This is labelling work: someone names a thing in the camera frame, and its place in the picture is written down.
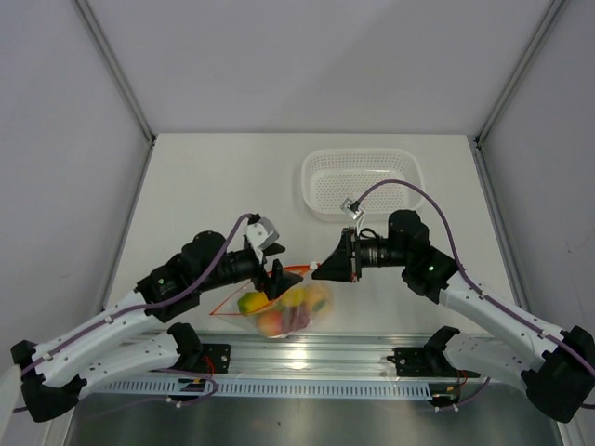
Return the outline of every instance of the gray floor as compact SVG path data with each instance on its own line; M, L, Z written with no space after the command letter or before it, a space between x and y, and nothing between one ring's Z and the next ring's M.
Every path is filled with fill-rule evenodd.
M96 395L75 413L68 445L384 446L561 445L556 425L510 387L490 386L459 413L424 401L214 398L176 410L148 402L98 418L135 398Z

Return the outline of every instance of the bag of fruit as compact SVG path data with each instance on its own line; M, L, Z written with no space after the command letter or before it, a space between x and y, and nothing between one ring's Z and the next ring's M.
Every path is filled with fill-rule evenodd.
M332 309L333 297L328 285L311 279L310 266L286 267L299 274L303 282L292 286L274 300L256 291L247 282L221 302L209 314L266 337L285 337L320 320Z

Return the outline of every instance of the perforated basket bottom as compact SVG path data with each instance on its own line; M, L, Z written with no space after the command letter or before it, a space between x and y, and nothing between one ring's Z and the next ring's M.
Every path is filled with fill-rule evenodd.
M324 214L341 215L339 209L347 197L359 198L370 186L383 179L404 179L401 172L381 170L323 170L311 178L311 204ZM363 208L369 214L390 214L397 209L410 207L409 189L387 185L374 191L365 199Z

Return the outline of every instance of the white wall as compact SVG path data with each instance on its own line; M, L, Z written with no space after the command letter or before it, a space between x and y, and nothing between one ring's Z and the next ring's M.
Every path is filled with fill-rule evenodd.
M549 0L90 0L158 133L478 133Z
M97 305L146 150L70 1L0 2L0 371Z
M595 333L595 3L574 0L484 153L532 310ZM589 402L595 402L595 394ZM595 413L579 414L591 441Z

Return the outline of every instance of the white table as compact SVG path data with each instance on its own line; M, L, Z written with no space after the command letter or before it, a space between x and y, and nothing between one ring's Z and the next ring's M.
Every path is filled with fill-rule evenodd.
M399 148L417 157L426 191L451 224L464 264L512 300L509 282L469 143L464 136L350 134L162 134L157 139L112 287L113 305L151 270L202 230L225 236L244 212L268 217L287 251L285 266L324 260L343 225L323 222L301 195L300 167L309 153L333 148ZM450 254L440 219L429 204L419 211L430 239ZM370 224L386 235L387 225ZM241 248L236 237L231 249ZM335 310L308 330L333 335L426 335L443 325L483 331L466 318L409 291L400 269L365 269L357 284L333 284ZM237 285L202 295L176 321L198 331L240 333L208 313Z

